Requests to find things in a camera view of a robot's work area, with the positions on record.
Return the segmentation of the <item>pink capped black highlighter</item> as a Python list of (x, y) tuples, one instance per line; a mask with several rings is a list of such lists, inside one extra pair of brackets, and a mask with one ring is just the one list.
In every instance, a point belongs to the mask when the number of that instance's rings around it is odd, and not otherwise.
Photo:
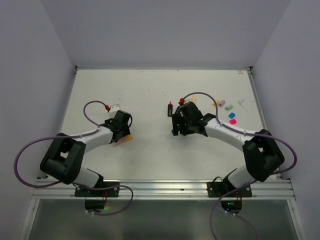
[(171, 117), (173, 114), (173, 104), (172, 102), (170, 101), (167, 105), (167, 116), (168, 117)]

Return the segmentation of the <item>peach pastel highlighter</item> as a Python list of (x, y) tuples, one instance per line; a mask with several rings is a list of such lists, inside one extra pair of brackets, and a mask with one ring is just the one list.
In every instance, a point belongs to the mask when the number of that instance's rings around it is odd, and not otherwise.
[(121, 145), (121, 144), (126, 143), (128, 141), (131, 141), (133, 139), (134, 139), (134, 136), (132, 134), (126, 135), (126, 136), (120, 138), (119, 140), (115, 141), (113, 143), (113, 146)]

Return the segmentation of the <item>blue pen cap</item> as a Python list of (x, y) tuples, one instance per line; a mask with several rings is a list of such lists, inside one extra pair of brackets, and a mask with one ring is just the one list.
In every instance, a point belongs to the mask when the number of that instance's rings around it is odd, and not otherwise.
[(234, 118), (235, 118), (235, 116), (236, 116), (236, 114), (235, 114), (235, 113), (230, 113), (230, 114), (228, 115), (228, 117), (229, 117), (230, 119), (234, 119)]

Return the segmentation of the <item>yellow pen cap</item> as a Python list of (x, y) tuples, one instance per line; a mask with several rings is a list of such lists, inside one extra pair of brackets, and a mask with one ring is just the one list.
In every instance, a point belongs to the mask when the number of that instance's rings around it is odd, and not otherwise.
[(220, 100), (217, 100), (212, 104), (214, 107), (219, 107), (220, 106)]

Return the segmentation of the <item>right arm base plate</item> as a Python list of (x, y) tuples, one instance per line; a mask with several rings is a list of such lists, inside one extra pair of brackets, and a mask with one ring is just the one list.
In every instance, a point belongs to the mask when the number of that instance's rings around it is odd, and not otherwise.
[[(217, 176), (206, 183), (206, 190), (209, 198), (220, 198), (221, 196), (235, 190), (236, 188), (225, 178)], [(250, 186), (229, 194), (230, 198), (251, 198), (253, 196)]]

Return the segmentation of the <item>aluminium mounting rail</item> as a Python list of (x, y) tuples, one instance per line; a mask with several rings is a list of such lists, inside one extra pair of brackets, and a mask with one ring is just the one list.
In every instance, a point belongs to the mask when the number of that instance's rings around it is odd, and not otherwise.
[[(208, 180), (120, 180), (133, 190), (135, 200), (207, 200)], [(250, 187), (252, 197), (248, 200), (294, 200), (295, 193), (290, 180), (272, 179), (256, 182)], [(48, 188), (33, 190), (34, 199), (71, 200), (75, 187), (59, 183)]]

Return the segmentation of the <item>yellow pastel highlighter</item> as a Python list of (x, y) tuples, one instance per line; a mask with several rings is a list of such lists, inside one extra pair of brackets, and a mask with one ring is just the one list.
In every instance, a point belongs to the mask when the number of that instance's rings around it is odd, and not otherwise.
[(196, 103), (197, 103), (197, 98), (196, 98), (195, 96), (192, 96), (192, 97), (191, 97), (191, 101), (192, 101), (194, 104), (196, 104)]

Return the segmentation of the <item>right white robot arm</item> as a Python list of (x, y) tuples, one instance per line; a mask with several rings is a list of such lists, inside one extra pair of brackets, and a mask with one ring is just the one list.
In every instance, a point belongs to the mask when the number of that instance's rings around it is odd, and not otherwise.
[(285, 161), (276, 141), (269, 131), (246, 131), (224, 124), (214, 114), (205, 115), (191, 101), (179, 106), (171, 115), (172, 134), (186, 136), (200, 134), (205, 137), (221, 140), (244, 155), (245, 165), (230, 172), (223, 179), (223, 192), (235, 196), (241, 186), (252, 182), (264, 182)]

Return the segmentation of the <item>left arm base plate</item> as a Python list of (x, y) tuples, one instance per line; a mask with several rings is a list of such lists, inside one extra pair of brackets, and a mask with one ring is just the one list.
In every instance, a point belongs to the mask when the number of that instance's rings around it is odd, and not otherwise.
[(97, 183), (93, 188), (97, 190), (91, 190), (85, 187), (78, 187), (75, 189), (75, 197), (83, 198), (117, 198), (119, 195), (120, 183), (115, 180), (104, 180), (102, 175), (99, 176)]

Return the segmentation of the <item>pink pen cap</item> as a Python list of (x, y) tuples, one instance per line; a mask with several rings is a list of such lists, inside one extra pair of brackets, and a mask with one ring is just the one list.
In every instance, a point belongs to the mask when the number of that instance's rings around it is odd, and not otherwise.
[(234, 125), (234, 124), (237, 123), (237, 120), (236, 120), (236, 119), (230, 119), (230, 120), (229, 120), (229, 123), (230, 123), (231, 125)]

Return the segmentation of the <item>mint green pen cap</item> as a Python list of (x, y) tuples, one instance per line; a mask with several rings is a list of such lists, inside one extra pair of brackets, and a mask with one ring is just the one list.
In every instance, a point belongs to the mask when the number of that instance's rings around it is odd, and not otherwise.
[(233, 109), (233, 105), (230, 104), (230, 105), (227, 105), (225, 108), (224, 108), (226, 111), (230, 111)]

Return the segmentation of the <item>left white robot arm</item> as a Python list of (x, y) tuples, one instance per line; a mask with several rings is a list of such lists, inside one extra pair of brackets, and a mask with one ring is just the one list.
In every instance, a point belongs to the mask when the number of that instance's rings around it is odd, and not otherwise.
[(40, 170), (66, 185), (85, 186), (92, 196), (101, 195), (104, 190), (103, 177), (82, 166), (84, 155), (130, 135), (131, 123), (132, 116), (118, 110), (113, 118), (105, 120), (93, 133), (86, 132), (80, 137), (59, 133), (44, 155)]

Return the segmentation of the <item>lilac pen cap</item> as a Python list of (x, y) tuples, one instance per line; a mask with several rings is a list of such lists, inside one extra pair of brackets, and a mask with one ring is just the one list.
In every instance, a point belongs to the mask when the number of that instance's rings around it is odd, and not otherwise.
[(218, 104), (219, 107), (223, 107), (225, 105), (225, 100), (221, 100)]

